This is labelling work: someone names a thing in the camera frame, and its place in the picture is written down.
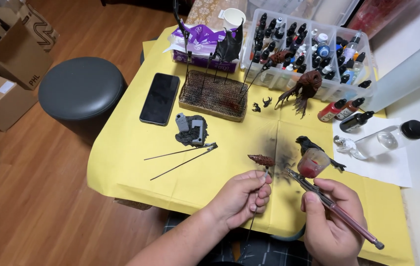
black paint bottle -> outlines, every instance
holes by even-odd
[[[350,116],[341,122],[339,124],[339,128],[346,133],[349,133],[357,128],[360,128],[361,126],[365,125],[367,123],[367,120],[369,118],[372,118],[374,115],[373,111],[365,112],[363,114],[357,113],[353,116]]]

paper cup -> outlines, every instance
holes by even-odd
[[[246,22],[246,15],[239,9],[227,9],[223,12],[223,27],[226,29],[237,28],[241,25],[241,19]]]

gray stool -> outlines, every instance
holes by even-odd
[[[127,87],[109,61],[79,57],[50,69],[38,98],[48,115],[92,145]]]

red paint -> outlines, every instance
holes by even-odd
[[[300,167],[297,167],[300,174],[306,178],[315,178],[321,172],[319,171],[318,163],[314,160],[311,160],[311,161],[314,162],[315,165],[305,163],[301,165]]]
[[[321,122],[328,122],[331,120],[331,118],[334,118],[339,112],[341,112],[341,109],[346,104],[346,99],[341,99],[337,102],[332,102],[328,104],[323,110],[318,112],[318,119]]]

airbrush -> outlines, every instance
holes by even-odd
[[[366,228],[356,222],[355,219],[353,219],[345,210],[339,207],[336,202],[332,201],[323,192],[321,192],[318,186],[313,185],[306,180],[306,177],[315,178],[326,168],[326,166],[329,165],[329,161],[330,159],[328,155],[326,155],[324,152],[311,148],[305,152],[303,158],[297,165],[297,169],[300,174],[289,168],[286,168],[285,170],[290,173],[291,177],[295,179],[303,189],[316,193],[320,197],[321,203],[325,205],[325,208],[338,215],[339,218],[341,218],[354,230],[365,237],[367,241],[374,244],[377,249],[384,249],[384,244],[382,244],[379,240],[377,240],[376,237],[369,233]]]

